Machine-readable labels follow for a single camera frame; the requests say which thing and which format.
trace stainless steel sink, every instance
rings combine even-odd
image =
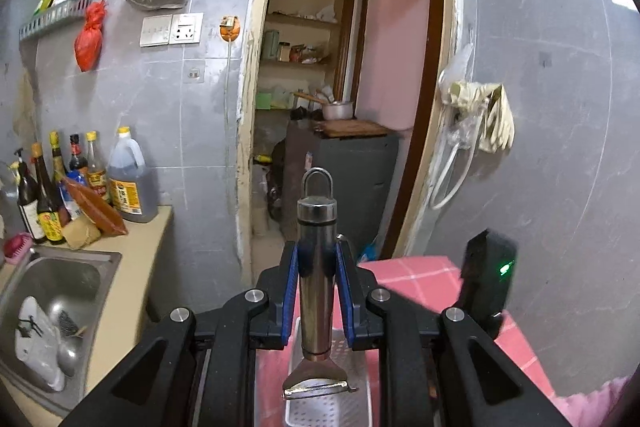
[[[95,330],[120,258],[113,252],[34,247],[0,295],[0,373],[57,415],[65,416],[84,396]],[[18,312],[28,296],[35,297],[55,325],[66,312],[78,328],[86,328],[75,374],[58,393],[15,356]],[[68,330],[68,319],[65,325]]]

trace wall-mounted basket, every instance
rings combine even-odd
[[[39,37],[54,28],[84,18],[84,11],[89,4],[91,0],[67,0],[47,8],[20,27],[20,40]]]

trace wooden cutting board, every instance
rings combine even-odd
[[[392,131],[368,120],[325,120],[318,122],[316,128],[329,138],[356,136],[386,136]]]

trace gray tiled wall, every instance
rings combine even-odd
[[[638,49],[611,0],[478,0],[475,81],[505,84],[516,138],[478,153],[427,253],[459,263],[486,227],[519,242],[508,309],[558,394],[640,362]]]
[[[36,68],[43,136],[46,139],[50,129],[65,136],[95,129],[108,157],[117,126],[132,126],[154,168],[161,203],[174,207],[152,282],[153,302],[161,313],[178,304],[197,312],[219,306],[241,290],[235,163],[242,37],[232,45],[227,71],[228,47],[218,25],[223,15],[237,15],[244,26],[249,0],[190,0],[183,12],[205,14],[200,44],[155,48],[138,45],[142,19],[172,11],[140,12],[124,0],[106,1],[104,44],[96,71],[80,73],[75,62],[73,42],[81,23],[40,39]],[[16,144],[10,105],[20,71],[17,27],[36,3],[0,1],[0,58],[7,63],[6,81],[0,85],[4,161],[10,160]],[[204,82],[189,80],[188,71],[194,67],[204,68]],[[63,153],[68,155],[66,140]],[[8,206],[3,215],[11,214],[13,207]]]

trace pink tablecloth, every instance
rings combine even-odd
[[[460,270],[447,257],[408,257],[375,261],[363,265],[371,270],[378,283],[423,306],[441,312],[451,306],[460,291]],[[334,328],[342,329],[340,304],[334,299]],[[295,319],[300,315],[296,302]],[[538,357],[514,320],[506,314],[496,343],[547,396],[554,390],[546,377]],[[260,351],[257,357],[257,413],[262,427],[284,425],[282,382],[288,375],[292,339],[283,351]],[[374,425],[378,425],[380,390],[378,381],[378,352],[367,351]]]

